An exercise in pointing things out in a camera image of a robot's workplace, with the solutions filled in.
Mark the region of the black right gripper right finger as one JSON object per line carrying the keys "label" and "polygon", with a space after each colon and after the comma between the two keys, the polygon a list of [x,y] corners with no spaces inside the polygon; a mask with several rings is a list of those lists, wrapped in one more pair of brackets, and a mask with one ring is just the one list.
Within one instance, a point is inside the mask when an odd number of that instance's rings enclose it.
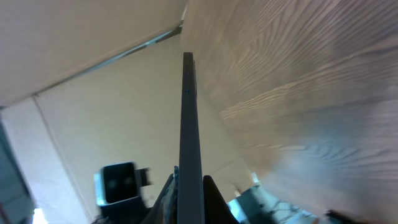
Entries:
{"label": "black right gripper right finger", "polygon": [[239,224],[210,175],[203,177],[206,224]]}

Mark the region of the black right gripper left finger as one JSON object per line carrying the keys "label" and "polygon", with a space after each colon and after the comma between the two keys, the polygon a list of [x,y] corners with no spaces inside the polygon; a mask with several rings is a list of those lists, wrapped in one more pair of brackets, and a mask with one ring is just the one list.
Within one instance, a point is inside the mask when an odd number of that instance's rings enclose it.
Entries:
{"label": "black right gripper left finger", "polygon": [[149,210],[142,224],[176,224],[178,204],[179,168],[169,176],[154,206]]}

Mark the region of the blue Galaxy smartphone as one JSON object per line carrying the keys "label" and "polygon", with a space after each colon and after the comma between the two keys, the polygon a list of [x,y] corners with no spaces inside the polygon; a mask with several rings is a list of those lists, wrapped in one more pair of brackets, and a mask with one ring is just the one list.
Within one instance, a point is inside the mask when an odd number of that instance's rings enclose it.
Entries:
{"label": "blue Galaxy smartphone", "polygon": [[191,52],[183,54],[177,222],[205,223],[197,82],[195,61]]}

